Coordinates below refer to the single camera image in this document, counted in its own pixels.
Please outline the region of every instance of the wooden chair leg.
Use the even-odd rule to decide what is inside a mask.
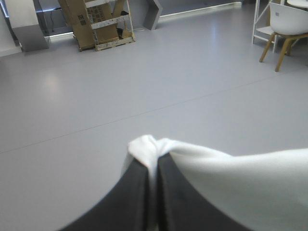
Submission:
[[[287,48],[287,52],[286,55],[287,56],[291,56],[291,48],[292,48],[292,44],[294,43],[295,40],[290,41],[289,46]]]
[[[281,63],[282,63],[282,61],[283,61],[285,52],[286,52],[286,50],[288,49],[289,44],[290,44],[291,41],[292,41],[292,39],[287,38],[287,39],[285,40],[284,44],[283,44],[282,50],[281,50],[281,52],[280,52],[279,60],[278,60],[278,63],[277,63],[276,69],[275,69],[276,72],[279,72],[279,70],[280,70],[280,66],[281,66]]]
[[[263,51],[263,53],[262,53],[262,55],[261,55],[261,58],[260,58],[260,60],[259,60],[260,63],[263,62],[263,60],[264,60],[264,58],[265,58],[265,55],[266,55],[266,53],[267,53],[268,50],[269,50],[269,47],[270,47],[271,43],[272,43],[273,40],[275,39],[275,35],[276,35],[275,32],[272,33],[272,34],[270,35],[269,41],[267,42],[267,44],[266,44],[266,46],[265,46],[265,48],[264,48],[264,51]]]

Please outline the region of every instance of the table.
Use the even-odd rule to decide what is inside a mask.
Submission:
[[[308,0],[287,0],[287,3],[300,8],[308,8]]]

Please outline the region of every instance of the floor seam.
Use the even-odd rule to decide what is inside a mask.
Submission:
[[[202,98],[207,98],[207,97],[210,97],[210,96],[213,96],[213,95],[217,95],[217,94],[220,94],[220,93],[225,93],[225,92],[228,92],[228,91],[231,91],[231,90],[239,89],[239,88],[242,88],[242,87],[253,85],[255,83],[266,81],[266,80],[269,80],[271,78],[276,78],[276,77],[279,77],[279,76],[283,76],[283,75],[289,74],[291,72],[287,72],[287,73],[283,73],[283,74],[279,73],[278,75],[273,75],[273,76],[270,76],[270,77],[267,77],[267,78],[263,78],[263,79],[260,79],[260,80],[257,80],[257,81],[253,81],[253,82],[250,82],[250,83],[239,85],[239,86],[236,86],[236,87],[233,87],[233,88],[223,89],[223,90],[216,91],[216,92],[213,92],[213,93],[210,93],[210,94],[207,94],[207,95],[202,95],[202,96],[194,97],[194,98],[187,99],[187,100],[184,100],[184,101],[181,101],[181,102],[178,102],[178,103],[169,104],[169,105],[164,106],[164,107],[155,108],[153,110],[146,111],[146,112],[143,112],[143,113],[139,113],[139,114],[135,114],[135,115],[130,115],[130,116],[127,116],[127,117],[124,117],[124,118],[121,118],[121,119],[117,119],[117,120],[114,120],[114,121],[110,121],[110,122],[107,122],[107,123],[104,123],[104,124],[99,124],[99,125],[96,125],[96,126],[93,126],[93,127],[90,127],[90,128],[85,128],[85,129],[77,130],[77,131],[70,132],[70,133],[67,133],[67,134],[64,134],[64,135],[61,135],[61,136],[53,137],[53,138],[50,138],[50,139],[46,139],[46,140],[43,140],[43,141],[31,143],[31,144],[27,144],[27,145],[24,145],[22,147],[17,147],[17,148],[13,148],[13,149],[10,149],[10,150],[7,150],[7,151],[0,152],[0,154],[8,153],[8,152],[11,152],[11,151],[16,151],[16,150],[23,149],[23,148],[26,148],[26,147],[29,147],[29,146],[32,146],[32,145],[36,145],[36,144],[52,141],[52,140],[55,140],[55,139],[63,138],[65,136],[77,134],[77,133],[84,132],[84,131],[87,131],[87,130],[90,130],[90,129],[102,127],[102,126],[105,126],[105,125],[109,125],[109,124],[116,123],[116,122],[119,122],[119,121],[127,120],[127,119],[134,118],[134,117],[138,117],[138,116],[141,116],[141,115],[145,115],[145,114],[152,113],[152,112],[155,112],[155,111],[159,111],[159,110],[162,110],[162,109],[166,109],[166,108],[169,108],[169,107],[177,106],[177,105],[180,105],[180,104],[192,102],[192,101],[199,100],[199,99],[202,99]]]

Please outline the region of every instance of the white pillar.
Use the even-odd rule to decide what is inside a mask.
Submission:
[[[0,12],[0,57],[21,52],[19,46],[15,46],[11,33]]]

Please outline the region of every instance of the white chair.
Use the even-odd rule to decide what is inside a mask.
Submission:
[[[275,35],[286,38],[275,71],[280,70],[284,55],[291,54],[291,46],[293,41],[308,37],[308,12],[289,6],[269,3],[270,6],[270,26],[274,33],[271,34],[267,42],[260,62],[263,62],[266,53]]]

